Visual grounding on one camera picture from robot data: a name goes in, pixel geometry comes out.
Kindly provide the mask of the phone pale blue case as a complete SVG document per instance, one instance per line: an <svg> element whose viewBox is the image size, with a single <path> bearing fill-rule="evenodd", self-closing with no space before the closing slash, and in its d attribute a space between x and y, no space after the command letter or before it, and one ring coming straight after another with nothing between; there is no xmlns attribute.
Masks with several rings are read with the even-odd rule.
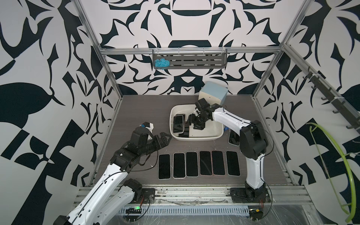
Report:
<svg viewBox="0 0 360 225"><path fill-rule="evenodd" d="M171 162L169 154L161 154L158 157L158 179L167 180L171 178Z"/></svg>

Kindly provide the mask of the phone white case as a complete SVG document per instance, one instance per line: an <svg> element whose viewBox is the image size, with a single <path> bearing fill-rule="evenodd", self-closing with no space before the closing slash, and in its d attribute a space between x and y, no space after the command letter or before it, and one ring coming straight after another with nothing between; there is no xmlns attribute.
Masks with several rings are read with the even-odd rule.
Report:
<svg viewBox="0 0 360 225"><path fill-rule="evenodd" d="M185 178L186 161L185 153L175 153L173 155L173 177L175 179Z"/></svg>

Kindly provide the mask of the phone grey case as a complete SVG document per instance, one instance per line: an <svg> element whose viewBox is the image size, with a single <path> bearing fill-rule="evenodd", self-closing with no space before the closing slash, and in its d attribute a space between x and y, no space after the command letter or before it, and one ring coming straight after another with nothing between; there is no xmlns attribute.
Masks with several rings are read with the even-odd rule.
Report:
<svg viewBox="0 0 360 225"><path fill-rule="evenodd" d="M187 177L198 177L198 159L196 152L186 153L186 176Z"/></svg>

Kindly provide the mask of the phone dark case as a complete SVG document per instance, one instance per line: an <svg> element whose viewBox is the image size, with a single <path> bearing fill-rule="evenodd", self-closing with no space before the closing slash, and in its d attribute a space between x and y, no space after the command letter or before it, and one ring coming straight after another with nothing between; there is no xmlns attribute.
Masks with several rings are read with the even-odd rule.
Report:
<svg viewBox="0 0 360 225"><path fill-rule="evenodd" d="M212 159L209 151L200 151L200 174L204 176L212 175Z"/></svg>

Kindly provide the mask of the phone pink case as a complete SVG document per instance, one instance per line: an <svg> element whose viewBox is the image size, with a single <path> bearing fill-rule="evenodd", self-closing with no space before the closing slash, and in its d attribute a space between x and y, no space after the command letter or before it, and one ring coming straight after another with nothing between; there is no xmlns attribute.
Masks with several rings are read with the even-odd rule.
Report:
<svg viewBox="0 0 360 225"><path fill-rule="evenodd" d="M212 167L214 175L225 175L225 164L224 156L221 151L213 151L212 156Z"/></svg>
<svg viewBox="0 0 360 225"><path fill-rule="evenodd" d="M227 165L227 172L230 176L240 176L240 164L238 153L235 151L226 151L226 165Z"/></svg>

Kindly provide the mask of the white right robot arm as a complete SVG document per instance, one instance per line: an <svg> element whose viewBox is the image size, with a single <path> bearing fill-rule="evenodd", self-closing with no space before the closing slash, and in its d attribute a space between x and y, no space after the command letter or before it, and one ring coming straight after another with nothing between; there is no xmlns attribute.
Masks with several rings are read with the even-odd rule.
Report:
<svg viewBox="0 0 360 225"><path fill-rule="evenodd" d="M203 130L207 121L215 121L235 132L240 138L240 152L246 157L247 178L245 190L248 198L254 198L266 191L263 179L263 160L269 141L260 121L241 118L219 104L210 105L205 98L195 103L195 113L189 117L194 129Z"/></svg>

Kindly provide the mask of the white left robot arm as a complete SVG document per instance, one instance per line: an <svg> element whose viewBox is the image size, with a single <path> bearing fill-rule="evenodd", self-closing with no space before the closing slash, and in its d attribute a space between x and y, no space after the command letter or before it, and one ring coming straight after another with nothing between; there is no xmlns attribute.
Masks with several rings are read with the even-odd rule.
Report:
<svg viewBox="0 0 360 225"><path fill-rule="evenodd" d="M131 202L142 198L142 184L127 179L143 156L166 148L170 134L152 133L154 125L145 122L132 132L129 141L118 149L105 172L87 196L66 216L60 215L56 225L106 225L119 211Z"/></svg>

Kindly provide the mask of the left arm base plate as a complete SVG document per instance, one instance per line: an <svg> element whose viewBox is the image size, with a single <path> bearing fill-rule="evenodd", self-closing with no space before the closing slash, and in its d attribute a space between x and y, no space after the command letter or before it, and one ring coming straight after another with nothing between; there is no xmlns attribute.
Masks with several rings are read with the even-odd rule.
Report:
<svg viewBox="0 0 360 225"><path fill-rule="evenodd" d="M154 188L143 188L141 192L137 192L133 201L130 204L140 203L142 200L144 204L153 203L155 199L155 189Z"/></svg>

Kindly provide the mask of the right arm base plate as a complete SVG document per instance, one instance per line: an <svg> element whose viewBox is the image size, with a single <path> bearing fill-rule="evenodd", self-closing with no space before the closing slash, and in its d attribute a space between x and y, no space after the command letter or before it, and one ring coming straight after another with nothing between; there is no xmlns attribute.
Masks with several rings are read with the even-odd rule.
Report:
<svg viewBox="0 0 360 225"><path fill-rule="evenodd" d="M268 189L265 187L258 189L250 187L230 188L230 197L233 203L265 203L268 195Z"/></svg>

